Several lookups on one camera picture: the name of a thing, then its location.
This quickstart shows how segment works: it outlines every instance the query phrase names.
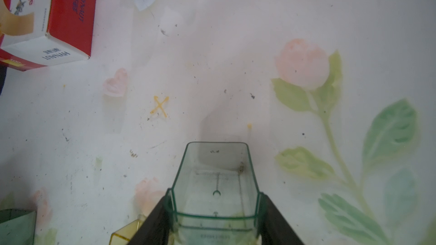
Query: dirt speck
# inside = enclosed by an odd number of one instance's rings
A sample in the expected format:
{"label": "dirt speck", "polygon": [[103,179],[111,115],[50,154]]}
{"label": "dirt speck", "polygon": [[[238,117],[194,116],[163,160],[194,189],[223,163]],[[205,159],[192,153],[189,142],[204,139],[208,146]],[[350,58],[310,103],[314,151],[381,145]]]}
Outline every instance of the dirt speck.
{"label": "dirt speck", "polygon": [[166,31],[163,30],[163,29],[161,29],[161,33],[162,33],[163,35],[165,35],[165,36],[168,36],[168,35],[166,35]]}
{"label": "dirt speck", "polygon": [[138,157],[138,154],[136,154],[132,150],[130,150],[130,156],[133,158],[136,158],[136,157]]}

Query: bandage box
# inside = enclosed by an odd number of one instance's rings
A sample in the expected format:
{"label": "bandage box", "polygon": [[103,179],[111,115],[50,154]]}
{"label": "bandage box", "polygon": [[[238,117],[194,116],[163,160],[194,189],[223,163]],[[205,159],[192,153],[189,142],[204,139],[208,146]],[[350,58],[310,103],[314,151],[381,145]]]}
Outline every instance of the bandage box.
{"label": "bandage box", "polygon": [[0,64],[28,70],[88,59],[95,0],[0,0]]}

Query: pink heart print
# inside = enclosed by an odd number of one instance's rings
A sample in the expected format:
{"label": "pink heart print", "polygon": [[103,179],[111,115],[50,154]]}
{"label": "pink heart print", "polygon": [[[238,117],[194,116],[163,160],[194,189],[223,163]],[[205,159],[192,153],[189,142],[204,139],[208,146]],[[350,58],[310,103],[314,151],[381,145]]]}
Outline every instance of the pink heart print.
{"label": "pink heart print", "polygon": [[127,90],[128,79],[127,70],[118,69],[113,78],[109,78],[103,83],[103,93],[108,96],[123,96]]}

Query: transparent box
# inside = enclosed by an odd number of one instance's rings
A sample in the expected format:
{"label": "transparent box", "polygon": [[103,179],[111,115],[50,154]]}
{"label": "transparent box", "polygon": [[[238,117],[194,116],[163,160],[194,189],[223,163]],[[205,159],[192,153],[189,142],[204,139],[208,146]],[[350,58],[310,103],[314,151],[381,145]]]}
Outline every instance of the transparent box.
{"label": "transparent box", "polygon": [[176,244],[255,244],[260,193],[247,144],[189,143],[166,197]]}

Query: green leaf print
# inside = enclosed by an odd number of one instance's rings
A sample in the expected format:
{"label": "green leaf print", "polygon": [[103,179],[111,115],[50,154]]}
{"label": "green leaf print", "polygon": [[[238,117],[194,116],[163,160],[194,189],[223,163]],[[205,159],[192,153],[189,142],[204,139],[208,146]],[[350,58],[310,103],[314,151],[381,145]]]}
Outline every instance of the green leaf print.
{"label": "green leaf print", "polygon": [[0,202],[0,210],[12,209],[15,207],[14,193],[11,192]]}
{"label": "green leaf print", "polygon": [[45,235],[35,235],[34,245],[55,245],[57,229],[50,228]]}
{"label": "green leaf print", "polygon": [[379,224],[345,199],[333,194],[321,194],[318,202],[325,211],[326,219],[344,235],[366,245],[388,245]]}
{"label": "green leaf print", "polygon": [[318,106],[319,113],[330,114],[341,97],[342,60],[338,51],[328,58],[330,62],[330,75],[321,87],[312,91],[313,98]]}
{"label": "green leaf print", "polygon": [[427,229],[427,236],[418,245],[434,245],[436,244],[436,217]]}
{"label": "green leaf print", "polygon": [[416,131],[416,111],[406,99],[384,108],[373,120],[363,144],[363,169],[393,158]]}
{"label": "green leaf print", "polygon": [[416,207],[418,194],[416,182],[408,169],[392,176],[384,187],[384,211],[389,227],[398,226]]}
{"label": "green leaf print", "polygon": [[282,79],[271,79],[277,99],[297,112],[311,111],[306,91],[297,85],[285,82]]}
{"label": "green leaf print", "polygon": [[303,177],[324,180],[335,175],[333,168],[303,147],[286,149],[275,160],[286,170]]}

